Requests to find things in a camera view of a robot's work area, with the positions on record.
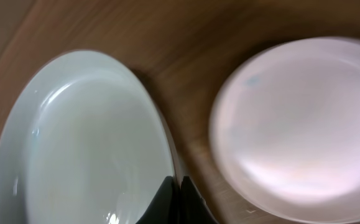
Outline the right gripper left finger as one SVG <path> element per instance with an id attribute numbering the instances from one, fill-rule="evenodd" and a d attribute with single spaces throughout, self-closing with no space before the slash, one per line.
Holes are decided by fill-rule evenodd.
<path id="1" fill-rule="evenodd" d="M 175 179 L 172 176 L 167 176 L 136 224 L 178 224 L 177 187 Z"/>

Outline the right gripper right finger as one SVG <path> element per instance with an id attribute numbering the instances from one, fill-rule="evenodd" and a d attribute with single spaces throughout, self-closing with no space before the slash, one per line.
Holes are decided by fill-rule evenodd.
<path id="1" fill-rule="evenodd" d="M 189 176 L 184 176 L 180 186 L 181 224 L 218 224 Z"/>

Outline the white plate bottom stained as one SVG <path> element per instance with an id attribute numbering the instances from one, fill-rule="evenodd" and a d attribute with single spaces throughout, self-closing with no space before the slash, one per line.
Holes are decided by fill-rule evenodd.
<path id="1" fill-rule="evenodd" d="M 41 68 L 0 137 L 0 223 L 135 223 L 173 177 L 161 115 L 139 79 L 92 50 Z"/>

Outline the white plate stained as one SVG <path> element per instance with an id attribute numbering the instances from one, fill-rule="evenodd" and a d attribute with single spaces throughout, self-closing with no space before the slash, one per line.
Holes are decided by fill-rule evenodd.
<path id="1" fill-rule="evenodd" d="M 301 223 L 360 222 L 360 39 L 276 45 L 224 82 L 211 151 L 248 202 Z"/>
<path id="2" fill-rule="evenodd" d="M 139 79 L 92 50 L 41 68 L 0 137 L 0 223 L 135 223 L 173 177 L 161 115 Z"/>

